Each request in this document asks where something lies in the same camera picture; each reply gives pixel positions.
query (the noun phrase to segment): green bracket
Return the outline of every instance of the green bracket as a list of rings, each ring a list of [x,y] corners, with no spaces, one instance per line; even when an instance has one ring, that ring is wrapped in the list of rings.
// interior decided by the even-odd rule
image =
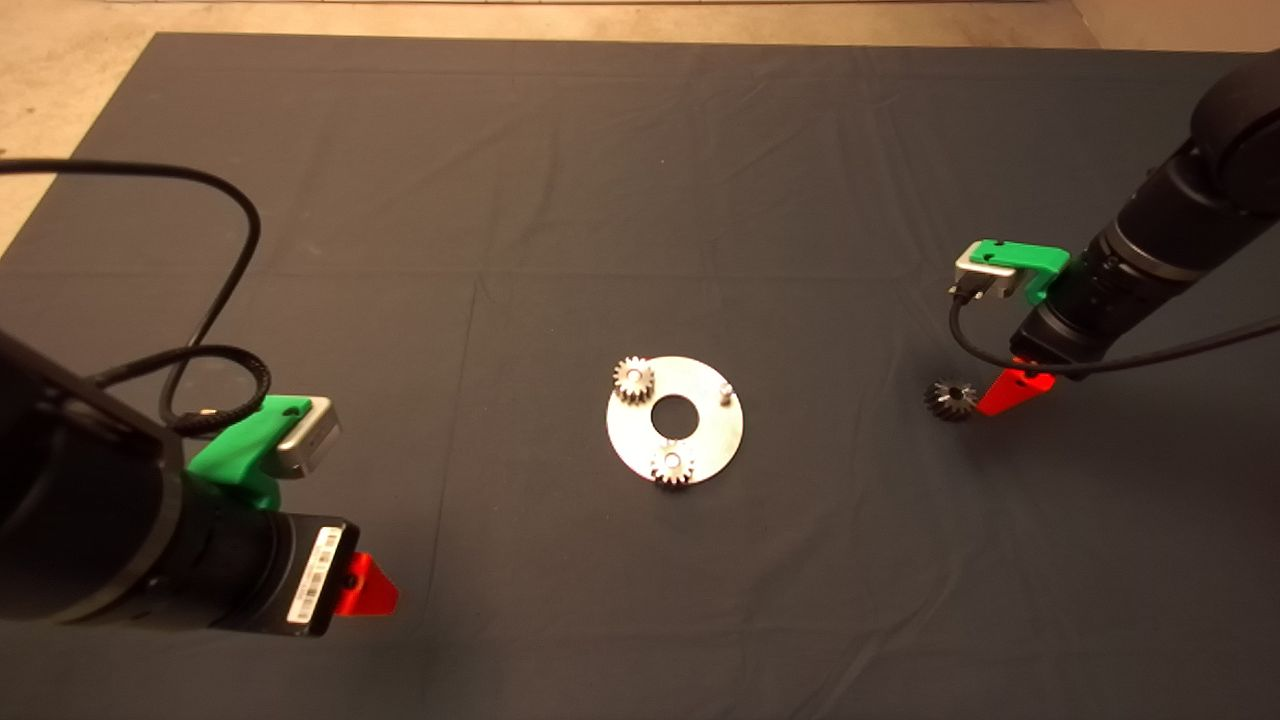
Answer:
[[[284,436],[311,411],[311,398],[269,395],[262,407],[227,428],[187,465],[187,473],[259,510],[280,507],[280,488],[264,469]]]
[[[1057,279],[1066,266],[1071,254],[1061,247],[1047,245],[1027,245],[1005,242],[1004,240],[983,240],[969,256],[970,263],[982,263],[997,268],[1012,268],[1030,273],[1027,281],[1027,302],[1039,305],[1044,301],[1044,291]]]

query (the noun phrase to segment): bevel gear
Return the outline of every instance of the bevel gear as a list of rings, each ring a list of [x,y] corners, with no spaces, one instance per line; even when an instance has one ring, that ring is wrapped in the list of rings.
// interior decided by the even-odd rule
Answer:
[[[940,420],[963,423],[978,409],[978,391],[969,383],[937,380],[924,389],[924,405]]]

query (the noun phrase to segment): silver gear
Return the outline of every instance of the silver gear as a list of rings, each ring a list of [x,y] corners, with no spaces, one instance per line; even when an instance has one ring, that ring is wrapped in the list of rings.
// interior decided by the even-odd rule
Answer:
[[[650,461],[653,482],[664,488],[684,488],[694,479],[694,459],[680,441],[668,441]]]
[[[613,366],[613,392],[627,404],[635,405],[653,395],[653,368],[641,357],[626,357]]]

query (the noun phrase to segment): black cable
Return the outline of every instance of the black cable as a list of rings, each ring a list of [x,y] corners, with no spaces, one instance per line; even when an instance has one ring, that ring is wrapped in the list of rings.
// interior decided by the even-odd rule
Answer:
[[[212,302],[209,304],[209,309],[205,310],[205,315],[196,325],[196,331],[191,333],[191,337],[187,340],[187,347],[198,346],[204,342],[205,336],[209,334],[209,329],[218,320],[218,315],[221,314],[223,307],[227,306],[227,301],[230,300],[232,293],[236,292],[236,286],[239,284],[241,278],[244,275],[244,270],[248,268],[250,260],[253,259],[253,252],[257,250],[259,238],[262,233],[262,218],[259,214],[257,208],[253,205],[253,201],[250,200],[241,188],[236,187],[227,179],[195,168],[165,165],[160,163],[129,163],[114,160],[17,158],[0,160],[0,176],[15,174],[125,176],[182,179],[218,190],[223,195],[230,197],[239,206],[239,209],[243,210],[244,218],[248,222],[244,243],[241,247],[239,255],[236,258],[236,263],[232,265],[230,272],[227,273],[227,278],[223,281],[221,287],[214,296]],[[189,414],[178,415],[173,410],[173,398],[177,393],[178,383],[182,380],[182,375],[187,369],[187,360],[179,359],[172,365],[173,369],[169,372],[169,375],[165,378],[164,387],[160,389],[159,410],[160,419],[170,428],[173,428],[175,423],[182,421],[184,418],[189,418]]]
[[[1116,370],[1128,370],[1130,368],[1144,368],[1147,365],[1156,365],[1160,363],[1169,363],[1170,360],[1179,360],[1181,357],[1188,357],[1192,355],[1199,355],[1201,352],[1208,352],[1211,350],[1217,350],[1220,347],[1226,347],[1229,345],[1235,345],[1238,342],[1244,342],[1247,340],[1253,340],[1266,334],[1271,334],[1280,331],[1280,315],[1274,315],[1257,323],[1236,328],[1234,331],[1226,331],[1215,336],[1206,337],[1203,340],[1197,340],[1194,342],[1187,342],[1183,345],[1175,345],[1172,347],[1166,347],[1165,350],[1157,350],[1153,352],[1143,352],[1139,355],[1130,355],[1129,357],[1120,357],[1116,360],[1100,360],[1097,363],[1046,363],[1046,364],[1033,364],[1033,363],[1016,363],[1012,360],[1005,360],[997,357],[991,352],[978,347],[964,334],[964,329],[960,327],[960,310],[969,304],[969,297],[963,295],[956,295],[955,300],[951,302],[951,337],[955,338],[956,343],[964,348],[965,352],[973,355],[983,363],[996,365],[997,368],[1006,368],[1010,370],[1024,370],[1032,373],[1050,373],[1053,375],[1075,375],[1075,374],[1093,374],[1093,373],[1114,373]]]
[[[174,418],[173,421],[168,423],[172,430],[183,437],[204,436],[230,427],[244,418],[248,418],[262,406],[262,398],[266,397],[268,391],[271,388],[271,370],[257,355],[232,345],[196,345],[175,347],[173,350],[156,352],[155,355],[147,355],[146,357],[131,360],[123,365],[116,365],[108,370],[102,370],[101,373],[90,375],[86,379],[100,388],[108,388],[125,380],[141,378],[142,375],[150,375],[156,370],[161,370],[179,363],[186,364],[192,357],[221,357],[223,360],[230,360],[241,368],[244,368],[251,375],[253,375],[253,395],[247,401],[230,410],[184,413]]]

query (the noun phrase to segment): white label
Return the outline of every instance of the white label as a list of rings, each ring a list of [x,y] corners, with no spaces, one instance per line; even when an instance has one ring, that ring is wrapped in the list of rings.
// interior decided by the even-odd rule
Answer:
[[[333,553],[338,550],[338,541],[342,539],[342,528],[320,528],[316,533],[316,543],[311,547],[311,557],[306,569],[302,570],[302,582],[298,583],[298,592],[293,593],[293,605],[289,606],[289,623],[306,625],[311,621],[311,615],[316,610],[316,601],[320,600],[320,591],[324,588],[324,579],[329,577],[329,568],[333,565]]]

